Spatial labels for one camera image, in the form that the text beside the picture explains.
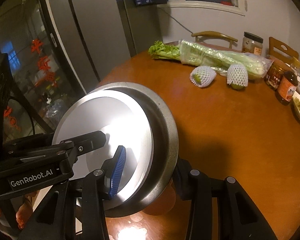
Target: cable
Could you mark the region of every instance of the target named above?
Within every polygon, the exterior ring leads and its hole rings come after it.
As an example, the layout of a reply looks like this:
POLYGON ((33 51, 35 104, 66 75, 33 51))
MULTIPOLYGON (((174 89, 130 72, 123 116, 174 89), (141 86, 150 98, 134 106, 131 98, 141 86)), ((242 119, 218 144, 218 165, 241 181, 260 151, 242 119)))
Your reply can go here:
POLYGON ((162 8, 158 7, 160 10, 164 11, 169 17, 171 17, 172 19, 174 19, 181 27, 183 27, 185 30, 187 30, 188 32, 190 32, 191 34, 193 34, 193 32, 191 30, 189 30, 187 27, 183 26, 180 22, 178 22, 174 17, 172 17, 169 13, 167 13, 165 10, 163 10, 162 8))
POLYGON ((31 126, 32 126, 32 133, 33 133, 33 135, 35 135, 35 129, 34 129, 33 119, 31 117, 30 113, 28 112, 28 110, 20 103, 20 101, 16 97, 10 96, 9 100, 10 99, 18 102, 24 108, 24 110, 27 112, 27 114, 29 115, 29 118, 30 118, 31 126))

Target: bolt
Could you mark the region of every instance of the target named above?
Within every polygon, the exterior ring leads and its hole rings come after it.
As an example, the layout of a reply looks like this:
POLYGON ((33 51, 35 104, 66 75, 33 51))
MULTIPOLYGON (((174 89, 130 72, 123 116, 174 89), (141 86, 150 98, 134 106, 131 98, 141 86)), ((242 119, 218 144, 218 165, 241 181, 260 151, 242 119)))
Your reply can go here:
POLYGON ((103 173, 102 170, 95 170, 95 171, 93 172, 93 175, 95 175, 95 176, 100 176, 100 175, 102 175, 102 173, 103 173))
POLYGON ((198 170, 191 170, 190 174, 193 175, 193 176, 198 176, 200 174, 200 171, 198 171, 198 170))
POLYGON ((228 177, 227 178, 227 181, 231 184, 234 184, 235 183, 235 178, 234 177, 228 177))
POLYGON ((60 155, 60 154, 65 154, 65 153, 66 153, 66 151, 64 151, 64 150, 63 150, 63 151, 58 151, 58 152, 57 152, 58 155, 60 155))

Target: wooden table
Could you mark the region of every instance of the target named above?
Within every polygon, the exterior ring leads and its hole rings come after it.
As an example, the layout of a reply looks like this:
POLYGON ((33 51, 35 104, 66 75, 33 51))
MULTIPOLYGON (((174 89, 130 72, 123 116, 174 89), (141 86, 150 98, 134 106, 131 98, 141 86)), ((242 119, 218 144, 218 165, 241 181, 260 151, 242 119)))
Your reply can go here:
MULTIPOLYGON (((217 75, 200 89, 189 80, 192 70, 143 52, 114 68, 100 85, 135 82, 156 92, 176 121, 180 157, 210 177, 235 177, 278 239, 290 239, 300 225, 300 122, 291 106, 281 105, 263 80, 236 91, 217 75)), ((116 240, 183 240, 189 209, 189 202, 177 198, 163 216, 140 212, 107 219, 109 234, 116 240)))

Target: chair backrest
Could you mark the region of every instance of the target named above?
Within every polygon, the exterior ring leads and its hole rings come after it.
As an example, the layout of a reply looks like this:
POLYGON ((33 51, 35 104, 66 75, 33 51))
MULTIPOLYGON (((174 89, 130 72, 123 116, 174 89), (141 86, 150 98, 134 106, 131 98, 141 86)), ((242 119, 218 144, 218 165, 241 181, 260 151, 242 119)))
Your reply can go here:
POLYGON ((292 57, 299 59, 299 53, 297 51, 295 51, 282 41, 275 39, 274 37, 269 37, 269 55, 272 55, 289 65, 292 63, 292 57), (275 51, 274 48, 282 51, 290 57, 286 57, 285 55, 275 51))
POLYGON ((238 42, 236 38, 233 38, 231 36, 225 35, 220 32, 214 32, 214 31, 205 31, 205 32, 200 32, 200 33, 193 33, 191 34, 191 37, 195 37, 195 41, 199 42, 200 37, 204 37, 207 39, 221 39, 221 40, 226 40, 230 42, 229 48, 232 49, 232 44, 233 42, 238 42))

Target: small glass bottle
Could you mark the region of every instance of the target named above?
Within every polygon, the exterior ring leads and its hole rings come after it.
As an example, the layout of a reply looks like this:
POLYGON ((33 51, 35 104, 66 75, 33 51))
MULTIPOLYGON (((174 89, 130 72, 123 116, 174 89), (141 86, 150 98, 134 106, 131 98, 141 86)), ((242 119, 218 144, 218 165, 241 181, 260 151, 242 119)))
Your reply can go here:
POLYGON ((283 105, 288 105, 292 99, 294 92, 298 86, 298 69, 300 68, 300 61, 295 57, 292 59, 290 70, 284 72, 280 85, 275 93, 276 98, 283 105))

